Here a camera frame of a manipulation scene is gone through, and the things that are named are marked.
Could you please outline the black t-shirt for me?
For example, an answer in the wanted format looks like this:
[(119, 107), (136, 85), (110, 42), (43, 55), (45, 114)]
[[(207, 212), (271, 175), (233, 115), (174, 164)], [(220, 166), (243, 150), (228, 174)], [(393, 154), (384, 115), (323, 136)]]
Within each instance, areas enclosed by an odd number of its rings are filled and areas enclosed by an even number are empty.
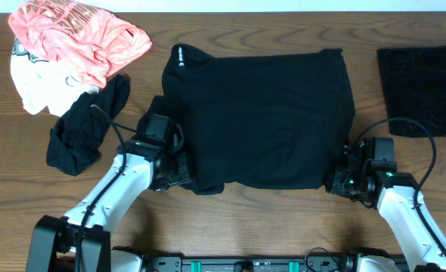
[(213, 57), (172, 48), (163, 94), (149, 113), (182, 128), (198, 195), (226, 184), (270, 190), (318, 189), (348, 142), (352, 88), (338, 48), (264, 57)]

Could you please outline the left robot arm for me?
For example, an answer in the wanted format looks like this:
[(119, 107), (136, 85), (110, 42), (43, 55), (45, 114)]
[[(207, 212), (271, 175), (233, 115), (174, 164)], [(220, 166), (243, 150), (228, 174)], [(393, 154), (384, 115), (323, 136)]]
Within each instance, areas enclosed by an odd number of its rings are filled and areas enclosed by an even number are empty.
[(111, 234), (145, 190), (192, 180), (180, 125), (152, 114), (136, 139), (122, 141), (105, 176), (62, 217), (42, 217), (33, 230), (27, 271), (143, 271), (144, 257), (113, 249)]

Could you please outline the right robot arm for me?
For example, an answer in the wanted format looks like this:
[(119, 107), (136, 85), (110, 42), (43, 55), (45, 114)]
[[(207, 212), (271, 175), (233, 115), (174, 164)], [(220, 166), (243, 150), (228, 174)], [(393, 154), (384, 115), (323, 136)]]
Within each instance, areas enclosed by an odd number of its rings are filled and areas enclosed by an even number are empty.
[(446, 236), (414, 176), (398, 172), (391, 138), (364, 138), (344, 147), (324, 184), (328, 193), (378, 211), (410, 271), (446, 271)]

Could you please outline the black fabric storage container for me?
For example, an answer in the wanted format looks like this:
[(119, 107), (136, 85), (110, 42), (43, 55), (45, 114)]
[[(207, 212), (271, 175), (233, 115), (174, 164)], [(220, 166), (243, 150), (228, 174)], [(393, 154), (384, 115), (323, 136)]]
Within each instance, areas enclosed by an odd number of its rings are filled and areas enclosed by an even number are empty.
[(446, 137), (446, 46), (381, 48), (377, 59), (388, 117), (415, 120)]

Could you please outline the white printed shirt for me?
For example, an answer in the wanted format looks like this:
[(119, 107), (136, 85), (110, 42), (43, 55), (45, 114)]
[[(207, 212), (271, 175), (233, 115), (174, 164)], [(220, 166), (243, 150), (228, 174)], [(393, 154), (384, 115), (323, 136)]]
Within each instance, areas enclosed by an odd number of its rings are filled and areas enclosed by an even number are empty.
[(99, 92), (98, 87), (81, 81), (71, 63), (43, 60), (18, 40), (11, 53), (11, 77), (23, 108), (32, 115), (48, 109), (51, 115), (61, 117), (80, 95)]

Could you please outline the coral pink printed shirt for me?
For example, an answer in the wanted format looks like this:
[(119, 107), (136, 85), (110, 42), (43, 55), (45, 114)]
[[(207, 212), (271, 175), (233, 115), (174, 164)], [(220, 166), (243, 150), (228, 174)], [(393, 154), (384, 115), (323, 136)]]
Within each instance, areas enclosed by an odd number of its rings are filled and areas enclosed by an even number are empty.
[(28, 1), (9, 16), (8, 25), (29, 53), (65, 60), (82, 82), (99, 88), (153, 45), (136, 25), (70, 0)]

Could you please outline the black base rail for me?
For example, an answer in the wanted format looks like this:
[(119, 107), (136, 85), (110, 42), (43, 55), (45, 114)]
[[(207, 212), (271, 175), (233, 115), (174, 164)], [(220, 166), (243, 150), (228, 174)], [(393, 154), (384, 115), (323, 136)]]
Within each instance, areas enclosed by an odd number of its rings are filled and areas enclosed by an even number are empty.
[(184, 257), (144, 255), (125, 247), (110, 252), (104, 271), (112, 272), (304, 272), (410, 271), (402, 256), (384, 252), (339, 254), (314, 249), (303, 256)]

